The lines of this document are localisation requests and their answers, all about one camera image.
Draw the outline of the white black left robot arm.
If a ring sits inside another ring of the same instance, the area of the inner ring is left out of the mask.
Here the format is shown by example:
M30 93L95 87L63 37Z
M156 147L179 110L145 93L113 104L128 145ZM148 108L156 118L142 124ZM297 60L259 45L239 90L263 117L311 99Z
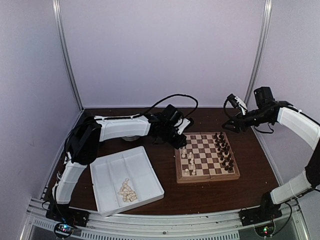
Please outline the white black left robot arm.
M184 130L194 124L192 118L169 104L164 110L127 116L88 116L69 133L64 150L64 171L58 175L49 197L52 213L61 222L72 218L68 207L84 169L98 156L100 143L123 137L149 136L160 139L175 149L186 146Z

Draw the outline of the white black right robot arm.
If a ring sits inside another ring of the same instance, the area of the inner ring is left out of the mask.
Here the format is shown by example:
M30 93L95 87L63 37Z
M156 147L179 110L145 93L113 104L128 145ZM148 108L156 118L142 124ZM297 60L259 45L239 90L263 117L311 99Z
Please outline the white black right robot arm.
M302 173L262 196L256 216L259 220L266 221L280 208L281 204L311 192L319 186L320 124L288 101L275 100L270 87L259 87L253 93L257 109L251 111L238 96L230 94L226 98L225 102L230 103L239 112L227 116L228 120L222 125L223 129L239 133L261 124L279 123L298 135L313 151Z

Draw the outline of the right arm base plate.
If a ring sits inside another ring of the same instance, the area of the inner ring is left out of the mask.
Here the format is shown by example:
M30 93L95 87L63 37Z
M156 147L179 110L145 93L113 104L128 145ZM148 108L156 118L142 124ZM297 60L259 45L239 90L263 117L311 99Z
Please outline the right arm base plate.
M263 209L261 206L242 209L239 212L239 218L242 226L257 225L280 218L282 215L282 211L278 208Z

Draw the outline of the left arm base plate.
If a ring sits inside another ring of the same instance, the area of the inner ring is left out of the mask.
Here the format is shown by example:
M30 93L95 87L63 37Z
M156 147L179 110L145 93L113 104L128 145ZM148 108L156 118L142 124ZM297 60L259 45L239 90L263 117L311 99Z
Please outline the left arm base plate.
M86 227L90 213L85 210L69 208L66 212L61 210L62 215L58 210L48 210L45 217L57 222L66 223L73 227Z

